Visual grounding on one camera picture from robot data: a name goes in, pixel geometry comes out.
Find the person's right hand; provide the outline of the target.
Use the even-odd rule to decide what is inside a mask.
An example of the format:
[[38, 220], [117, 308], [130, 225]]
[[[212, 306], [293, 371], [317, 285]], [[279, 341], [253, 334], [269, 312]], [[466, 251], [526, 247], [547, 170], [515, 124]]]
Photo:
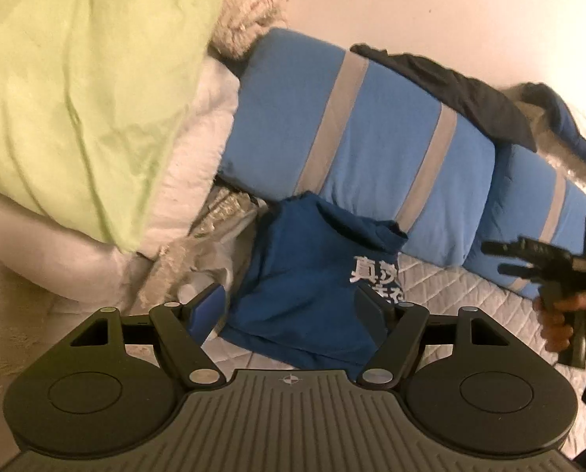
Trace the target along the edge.
[[539, 324], [540, 335], [546, 341], [548, 352], [560, 353], [569, 348], [573, 338], [573, 328], [565, 322], [565, 316], [572, 312], [582, 312], [586, 316], [586, 291], [578, 292], [561, 299], [553, 305], [552, 310], [545, 308], [540, 297], [533, 302]]

